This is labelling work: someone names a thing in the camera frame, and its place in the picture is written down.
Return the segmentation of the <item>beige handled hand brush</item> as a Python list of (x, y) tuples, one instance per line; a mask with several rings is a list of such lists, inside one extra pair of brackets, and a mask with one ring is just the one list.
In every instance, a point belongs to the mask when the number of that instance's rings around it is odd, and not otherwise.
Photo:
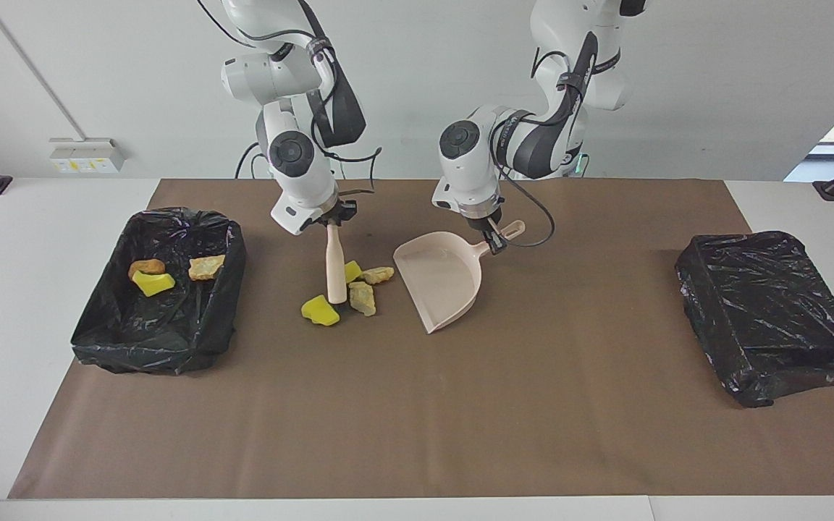
[(347, 301), (348, 290), (345, 281), (345, 252), (343, 250), (339, 225), (327, 224), (327, 248), (325, 248), (325, 268), (327, 268), (327, 299), (332, 305)]

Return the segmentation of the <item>beige plastic dustpan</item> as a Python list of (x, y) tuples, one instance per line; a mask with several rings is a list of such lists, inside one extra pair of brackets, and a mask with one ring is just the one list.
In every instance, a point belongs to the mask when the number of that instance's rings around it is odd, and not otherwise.
[(486, 241), (471, 244), (459, 234), (419, 235), (392, 254), (396, 271), (427, 334), (464, 316), (482, 287), (482, 258), (493, 256)]

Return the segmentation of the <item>square beige bread chunk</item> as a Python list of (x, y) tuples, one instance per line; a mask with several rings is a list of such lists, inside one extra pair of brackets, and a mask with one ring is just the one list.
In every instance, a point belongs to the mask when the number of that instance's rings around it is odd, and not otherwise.
[(371, 317), (377, 313), (374, 288), (366, 281), (351, 281), (347, 285), (350, 307), (364, 316)]

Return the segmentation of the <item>sliced bread loaf piece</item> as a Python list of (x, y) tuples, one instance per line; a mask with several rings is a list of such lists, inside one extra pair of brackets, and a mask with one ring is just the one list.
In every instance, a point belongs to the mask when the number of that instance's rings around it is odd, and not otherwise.
[(191, 281), (215, 280), (226, 261), (225, 255), (190, 258), (188, 276)]

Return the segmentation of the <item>yellow sponge piece green backing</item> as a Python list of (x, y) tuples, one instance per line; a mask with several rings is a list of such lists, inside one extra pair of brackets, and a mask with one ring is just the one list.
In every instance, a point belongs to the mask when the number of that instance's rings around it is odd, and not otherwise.
[(132, 275), (132, 282), (145, 297), (153, 297), (175, 287), (176, 281), (171, 274), (147, 274), (136, 271)]

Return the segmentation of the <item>black bag lined bin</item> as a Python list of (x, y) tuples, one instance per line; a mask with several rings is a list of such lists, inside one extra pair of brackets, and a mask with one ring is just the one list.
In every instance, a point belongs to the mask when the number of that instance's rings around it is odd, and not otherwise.
[(834, 386), (834, 294), (794, 235), (695, 235), (675, 274), (699, 346), (738, 405)]
[[(191, 281), (190, 258), (225, 255), (215, 280)], [(145, 297), (128, 278), (133, 261), (158, 258), (175, 287)], [(235, 330), (246, 248), (237, 221), (173, 207), (133, 214), (72, 333), (82, 364), (112, 373), (182, 375), (211, 367)]]

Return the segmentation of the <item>brown paper table mat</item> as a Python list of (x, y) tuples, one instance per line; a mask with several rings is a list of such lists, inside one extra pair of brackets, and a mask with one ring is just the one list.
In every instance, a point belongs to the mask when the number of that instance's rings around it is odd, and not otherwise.
[(303, 319), (318, 230), (265, 181), (165, 180), (150, 208), (243, 228), (228, 352), (188, 376), (73, 363), (9, 497), (834, 495), (834, 388), (746, 409), (682, 309), (675, 262), (748, 231), (724, 182), (556, 180), (552, 241), (483, 260), (476, 303), (427, 334), (399, 279), (378, 313)]

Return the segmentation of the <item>white wall socket box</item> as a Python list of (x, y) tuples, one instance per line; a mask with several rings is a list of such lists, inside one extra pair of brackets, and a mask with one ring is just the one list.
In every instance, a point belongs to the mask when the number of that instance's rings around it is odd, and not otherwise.
[(119, 174), (125, 155), (109, 138), (51, 138), (49, 161), (60, 174)]

